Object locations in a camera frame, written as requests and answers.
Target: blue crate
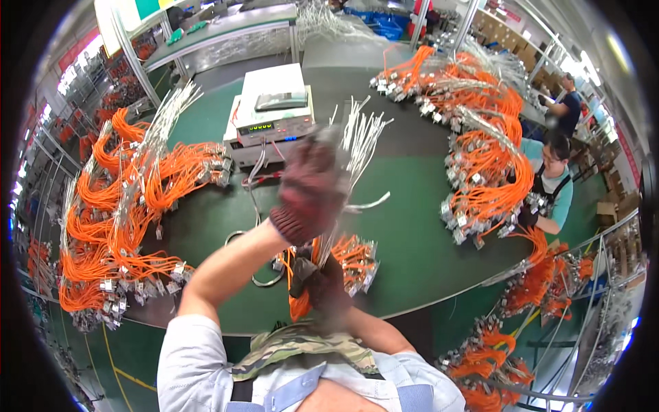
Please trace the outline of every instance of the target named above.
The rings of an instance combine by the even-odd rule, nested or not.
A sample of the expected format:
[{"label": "blue crate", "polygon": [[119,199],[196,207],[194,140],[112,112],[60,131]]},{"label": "blue crate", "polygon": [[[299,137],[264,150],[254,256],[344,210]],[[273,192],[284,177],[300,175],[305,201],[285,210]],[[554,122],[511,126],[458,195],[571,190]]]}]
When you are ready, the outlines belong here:
[{"label": "blue crate", "polygon": [[396,24],[398,24],[398,27],[402,28],[403,30],[407,27],[407,25],[411,21],[409,16],[401,16],[401,15],[391,15],[391,19]]},{"label": "blue crate", "polygon": [[389,40],[398,40],[403,35],[403,29],[389,18],[379,18],[376,20],[378,25],[373,28],[375,34],[384,36]]},{"label": "blue crate", "polygon": [[357,11],[352,7],[344,7],[343,12],[346,15],[357,16],[362,19],[365,24],[373,23],[373,12],[372,11]]}]

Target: blue shirt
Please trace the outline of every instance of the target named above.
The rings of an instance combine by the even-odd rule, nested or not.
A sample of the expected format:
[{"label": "blue shirt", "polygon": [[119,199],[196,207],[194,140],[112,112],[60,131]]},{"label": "blue shirt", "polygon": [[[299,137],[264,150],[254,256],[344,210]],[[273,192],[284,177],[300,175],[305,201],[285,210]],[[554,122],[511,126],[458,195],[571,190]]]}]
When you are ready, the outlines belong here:
[{"label": "blue shirt", "polygon": [[[538,170],[542,167],[542,147],[544,145],[541,142],[536,140],[531,140],[527,138],[522,138],[522,144],[520,149],[522,153],[526,155],[529,159],[531,166],[533,166],[533,173],[537,173]],[[547,193],[553,193],[558,185],[561,184],[563,179],[569,175],[569,170],[567,165],[565,165],[565,170],[563,174],[554,179],[549,179],[545,177],[544,173],[542,174],[542,185],[544,190]],[[563,186],[556,199],[554,200],[554,208],[552,209],[552,215],[550,219],[556,222],[558,229],[563,229],[563,224],[565,219],[567,219],[567,213],[570,210],[570,205],[572,204],[572,193],[574,190],[574,185],[572,184],[572,179]]]},{"label": "blue shirt", "polygon": [[567,106],[568,112],[558,118],[558,129],[565,133],[567,137],[572,137],[581,114],[581,99],[577,92],[570,92],[565,95],[560,103]]},{"label": "blue shirt", "polygon": [[[266,366],[252,387],[252,402],[263,405],[268,394],[310,370],[332,380],[388,412],[401,412],[398,388],[431,385],[432,409],[463,412],[465,398],[457,386],[415,352],[387,355],[372,351],[385,380],[367,379],[342,359],[297,355]],[[199,314],[178,316],[167,325],[158,361],[158,405],[161,412],[224,412],[233,379],[219,326]],[[281,412],[295,411],[303,399]]]}]

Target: red knit glove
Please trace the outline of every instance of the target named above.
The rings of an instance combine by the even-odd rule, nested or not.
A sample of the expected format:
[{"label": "red knit glove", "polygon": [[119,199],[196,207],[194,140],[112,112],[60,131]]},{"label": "red knit glove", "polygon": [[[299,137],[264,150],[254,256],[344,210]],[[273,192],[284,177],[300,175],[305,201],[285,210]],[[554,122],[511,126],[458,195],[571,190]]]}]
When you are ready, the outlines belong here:
[{"label": "red knit glove", "polygon": [[341,174],[335,166],[337,129],[307,136],[286,162],[279,187],[280,206],[270,221],[289,243],[301,246],[330,228],[343,206]]},{"label": "red knit glove", "polygon": [[325,267],[305,279],[304,287],[311,306],[324,315],[340,314],[353,305],[343,286],[343,268],[331,254]]}]

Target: green table surface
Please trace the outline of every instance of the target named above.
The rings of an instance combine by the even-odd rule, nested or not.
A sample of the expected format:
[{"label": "green table surface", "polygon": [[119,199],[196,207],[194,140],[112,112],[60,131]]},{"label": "green table surface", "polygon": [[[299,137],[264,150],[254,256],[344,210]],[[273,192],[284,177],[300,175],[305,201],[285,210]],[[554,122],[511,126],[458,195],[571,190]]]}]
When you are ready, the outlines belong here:
[{"label": "green table surface", "polygon": [[172,45],[162,44],[154,54],[144,63],[144,70],[148,73],[167,64],[176,57],[210,45],[209,40],[218,42],[226,38],[227,34],[238,32],[247,28],[262,26],[264,24],[292,21],[297,18],[297,9],[294,4],[276,5],[263,9],[249,10],[233,16],[223,17],[216,22],[209,22],[205,27],[197,30]]},{"label": "green table surface", "polygon": [[[449,131],[421,118],[413,103],[393,103],[369,89],[368,81],[377,70],[314,68],[302,73],[311,85],[318,122],[326,122],[339,104],[335,121],[340,123],[341,108],[351,95],[360,100],[371,95],[365,114],[384,112],[385,119],[395,119],[384,129],[351,203],[372,202],[387,191],[391,197],[361,215],[342,218],[348,233],[378,242],[380,269],[368,294],[357,296],[359,307],[379,317],[409,312],[473,287],[530,254],[531,243],[520,237],[498,239],[491,234],[482,250],[470,241],[453,244],[438,214],[449,193],[444,168]],[[241,88],[238,80],[206,92],[181,115],[170,145],[221,141],[233,96]],[[236,172],[231,190],[208,185],[181,199],[179,209],[163,219],[165,237],[160,247],[198,266],[224,245],[230,232],[254,227],[254,208],[240,186],[244,177]],[[263,218],[276,203],[276,192],[276,185],[254,189]],[[273,274],[264,267],[256,277],[268,281]],[[218,313],[225,334],[254,334],[271,330],[277,320],[290,322],[286,282],[269,288],[249,283]]]}]

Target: ceiling light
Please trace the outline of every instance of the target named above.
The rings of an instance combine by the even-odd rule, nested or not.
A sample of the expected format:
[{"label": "ceiling light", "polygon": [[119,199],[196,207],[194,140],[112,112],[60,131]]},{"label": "ceiling light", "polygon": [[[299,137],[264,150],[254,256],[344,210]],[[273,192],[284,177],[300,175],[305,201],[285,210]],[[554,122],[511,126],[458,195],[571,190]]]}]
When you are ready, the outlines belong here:
[{"label": "ceiling light", "polygon": [[617,36],[613,33],[609,33],[609,35],[606,36],[606,42],[609,43],[609,47],[611,48],[611,51],[613,51],[622,70],[625,73],[630,73],[633,69],[629,54],[627,54],[627,50],[625,50]]}]

